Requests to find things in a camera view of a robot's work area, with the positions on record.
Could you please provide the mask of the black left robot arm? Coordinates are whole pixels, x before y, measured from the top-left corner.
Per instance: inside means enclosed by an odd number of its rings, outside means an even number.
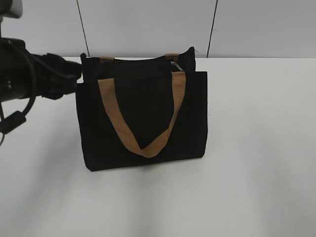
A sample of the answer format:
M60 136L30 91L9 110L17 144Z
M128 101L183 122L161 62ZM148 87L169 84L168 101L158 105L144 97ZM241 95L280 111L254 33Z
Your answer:
M0 100L45 97L56 100L74 93L80 63L59 55L31 54L21 39L0 39Z

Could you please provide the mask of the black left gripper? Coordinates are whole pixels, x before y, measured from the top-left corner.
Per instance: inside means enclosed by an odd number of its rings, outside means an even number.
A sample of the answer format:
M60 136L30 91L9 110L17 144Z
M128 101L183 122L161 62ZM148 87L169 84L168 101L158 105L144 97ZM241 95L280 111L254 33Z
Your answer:
M37 85L36 96L60 99L76 91L81 78L82 65L68 61L56 54L32 55Z

